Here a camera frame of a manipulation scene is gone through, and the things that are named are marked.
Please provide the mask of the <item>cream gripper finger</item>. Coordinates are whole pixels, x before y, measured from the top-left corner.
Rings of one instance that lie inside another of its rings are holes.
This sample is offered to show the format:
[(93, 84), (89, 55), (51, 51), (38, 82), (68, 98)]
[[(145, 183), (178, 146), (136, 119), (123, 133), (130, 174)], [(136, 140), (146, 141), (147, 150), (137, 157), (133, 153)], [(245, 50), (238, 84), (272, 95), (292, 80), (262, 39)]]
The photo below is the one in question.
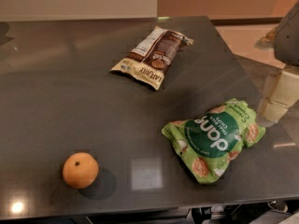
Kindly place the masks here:
[(299, 67), (289, 65), (271, 72), (263, 88), (263, 98), (257, 109), (256, 122), (271, 127), (299, 100)]

